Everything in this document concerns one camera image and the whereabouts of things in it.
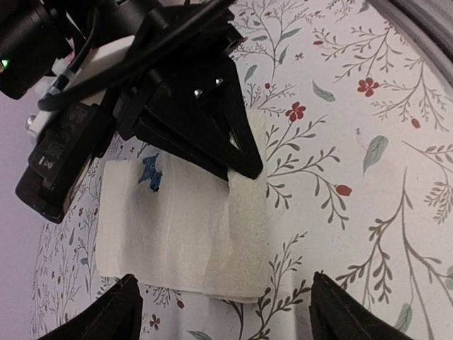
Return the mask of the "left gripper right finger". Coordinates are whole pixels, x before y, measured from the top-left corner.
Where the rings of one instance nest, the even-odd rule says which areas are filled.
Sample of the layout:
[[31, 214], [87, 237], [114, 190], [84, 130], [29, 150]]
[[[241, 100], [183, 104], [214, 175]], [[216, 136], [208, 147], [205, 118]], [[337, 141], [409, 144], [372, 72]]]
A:
[[410, 340], [374, 316], [324, 273], [314, 274], [309, 305], [314, 340]]

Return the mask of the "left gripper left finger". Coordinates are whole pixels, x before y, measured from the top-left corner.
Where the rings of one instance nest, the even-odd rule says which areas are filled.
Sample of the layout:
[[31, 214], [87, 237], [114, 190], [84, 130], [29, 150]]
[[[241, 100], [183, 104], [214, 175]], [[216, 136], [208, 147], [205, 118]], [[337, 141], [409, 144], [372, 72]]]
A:
[[139, 339], [142, 308], [137, 279], [127, 274], [81, 314], [40, 339]]

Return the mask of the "cream white towel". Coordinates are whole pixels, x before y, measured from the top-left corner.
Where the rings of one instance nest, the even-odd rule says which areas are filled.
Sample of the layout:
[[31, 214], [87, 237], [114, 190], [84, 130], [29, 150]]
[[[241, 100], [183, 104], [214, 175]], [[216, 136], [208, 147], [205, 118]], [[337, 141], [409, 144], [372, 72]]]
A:
[[266, 286], [266, 175], [226, 180], [158, 149], [161, 182], [143, 158], [105, 163], [96, 238], [101, 276], [255, 303]]

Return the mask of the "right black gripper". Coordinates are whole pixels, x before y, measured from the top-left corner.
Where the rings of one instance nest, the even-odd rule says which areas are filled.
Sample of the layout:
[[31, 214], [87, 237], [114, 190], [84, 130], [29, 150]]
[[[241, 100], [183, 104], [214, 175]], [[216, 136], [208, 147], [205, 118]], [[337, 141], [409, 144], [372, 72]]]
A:
[[[53, 111], [169, 60], [228, 55], [242, 40], [229, 7], [229, 1], [2, 1], [1, 92], [18, 100], [53, 74], [57, 60], [72, 57], [62, 86], [38, 104]], [[132, 44], [122, 61], [70, 82], [91, 49], [127, 37]], [[230, 169], [249, 179], [263, 170], [230, 58], [178, 68], [155, 92], [155, 118], [143, 108], [132, 130], [224, 181]]]

